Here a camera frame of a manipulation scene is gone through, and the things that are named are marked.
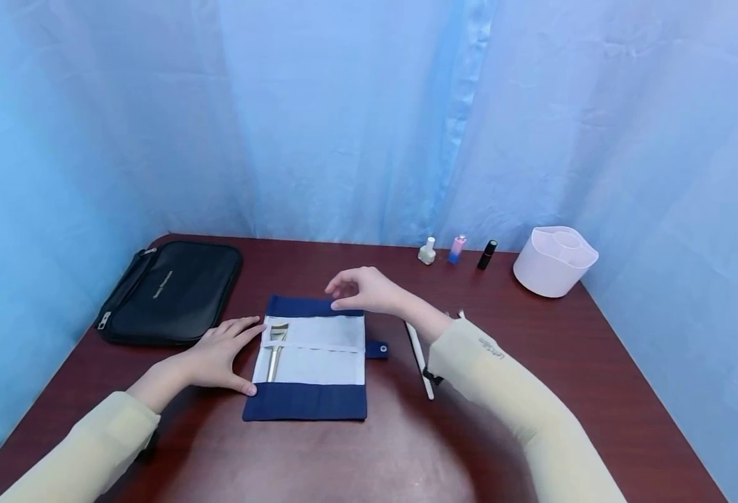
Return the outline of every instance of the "black lipstick tube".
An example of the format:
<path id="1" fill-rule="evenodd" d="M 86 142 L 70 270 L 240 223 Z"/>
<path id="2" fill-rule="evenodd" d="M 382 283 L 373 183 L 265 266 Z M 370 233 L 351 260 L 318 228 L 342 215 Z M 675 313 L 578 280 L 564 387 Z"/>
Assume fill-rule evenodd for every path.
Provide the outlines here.
<path id="1" fill-rule="evenodd" d="M 494 239 L 490 240 L 489 244 L 486 245 L 486 249 L 483 250 L 483 254 L 480 255 L 480 260 L 478 261 L 478 269 L 486 269 L 486 265 L 489 265 L 489 261 L 492 259 L 492 254 L 494 254 L 494 250 L 496 248 L 497 242 Z"/>

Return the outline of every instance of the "black zippered case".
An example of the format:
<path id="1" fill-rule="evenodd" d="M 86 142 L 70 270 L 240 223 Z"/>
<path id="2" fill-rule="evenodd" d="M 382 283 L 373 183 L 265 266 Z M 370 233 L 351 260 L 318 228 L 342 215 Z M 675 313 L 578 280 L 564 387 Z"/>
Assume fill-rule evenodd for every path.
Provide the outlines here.
<path id="1" fill-rule="evenodd" d="M 242 264 L 227 245 L 176 240 L 140 250 L 95 329 L 113 344 L 193 345 L 217 322 Z"/>

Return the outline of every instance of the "gold brush handle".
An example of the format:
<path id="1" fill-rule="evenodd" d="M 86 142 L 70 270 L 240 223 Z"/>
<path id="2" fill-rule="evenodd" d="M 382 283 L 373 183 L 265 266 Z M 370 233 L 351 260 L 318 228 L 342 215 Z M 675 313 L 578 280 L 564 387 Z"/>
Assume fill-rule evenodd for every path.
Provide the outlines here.
<path id="1" fill-rule="evenodd" d="M 279 351 L 282 350 L 279 346 L 274 346 L 270 349 L 270 360 L 268 360 L 268 382 L 274 382 L 276 378 L 276 367 L 279 365 Z"/>

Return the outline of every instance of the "white stylus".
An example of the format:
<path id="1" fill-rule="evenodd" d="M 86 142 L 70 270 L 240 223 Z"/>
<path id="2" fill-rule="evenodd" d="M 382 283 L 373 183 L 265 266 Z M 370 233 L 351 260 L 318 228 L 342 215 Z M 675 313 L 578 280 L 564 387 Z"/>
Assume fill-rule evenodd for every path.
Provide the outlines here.
<path id="1" fill-rule="evenodd" d="M 424 354 L 422 353 L 422 344 L 418 340 L 418 334 L 416 333 L 416 329 L 411 326 L 410 323 L 405 322 L 405 326 L 408 329 L 408 335 L 411 336 L 411 345 L 414 347 L 414 356 L 416 356 L 416 363 L 418 366 L 420 366 L 420 376 L 422 376 L 422 381 L 424 381 L 424 391 L 427 392 L 427 397 L 431 400 L 435 398 L 433 396 L 433 386 L 430 384 L 430 380 L 427 379 L 427 377 L 424 377 L 422 372 L 424 371 Z"/>

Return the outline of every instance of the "light yellow sleeve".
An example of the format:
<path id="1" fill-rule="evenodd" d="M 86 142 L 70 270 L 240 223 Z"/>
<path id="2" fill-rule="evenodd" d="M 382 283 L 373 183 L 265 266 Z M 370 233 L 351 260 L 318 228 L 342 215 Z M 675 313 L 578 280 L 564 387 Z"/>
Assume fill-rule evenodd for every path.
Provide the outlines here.
<path id="1" fill-rule="evenodd" d="M 539 503 L 625 502 L 575 415 L 483 330 L 455 320 L 431 346 L 427 367 L 511 430 Z"/>
<path id="2" fill-rule="evenodd" d="M 159 416 L 118 391 L 74 425 L 40 462 L 14 483 L 0 503 L 92 503 L 145 448 Z"/>

